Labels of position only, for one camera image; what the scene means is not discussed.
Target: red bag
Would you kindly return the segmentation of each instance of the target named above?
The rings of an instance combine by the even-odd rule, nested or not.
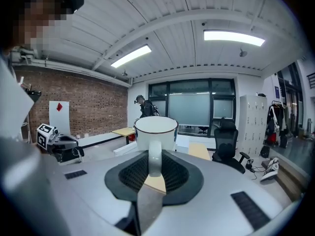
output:
[[[135,134],[129,135],[129,141],[133,142],[134,140],[136,140],[136,136]]]
[[[277,140],[277,134],[273,133],[270,136],[268,136],[267,141],[274,144]]]

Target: red diamond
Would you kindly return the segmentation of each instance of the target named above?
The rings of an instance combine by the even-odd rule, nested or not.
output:
[[[57,106],[58,112],[61,110],[61,108],[63,108],[63,106],[60,103],[58,103],[58,106]]]

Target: white pot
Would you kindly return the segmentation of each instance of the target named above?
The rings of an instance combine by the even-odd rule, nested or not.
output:
[[[149,150],[149,174],[161,175],[162,149],[174,150],[178,122],[163,116],[144,117],[135,122],[139,150]]]

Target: backpack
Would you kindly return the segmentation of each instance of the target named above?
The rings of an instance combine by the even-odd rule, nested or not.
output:
[[[260,151],[260,155],[263,158],[267,158],[267,157],[269,157],[269,151],[270,151],[270,148],[268,146],[263,146],[261,151]]]
[[[158,107],[156,105],[154,105],[150,100],[146,100],[151,106],[151,113],[153,116],[159,116],[159,113],[158,113]]]

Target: brick wall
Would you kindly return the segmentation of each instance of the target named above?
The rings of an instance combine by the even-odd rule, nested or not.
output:
[[[42,96],[30,111],[32,140],[42,123],[49,124],[49,101],[69,101],[71,135],[94,136],[127,127],[127,88],[74,73],[45,68],[18,67],[17,80]]]

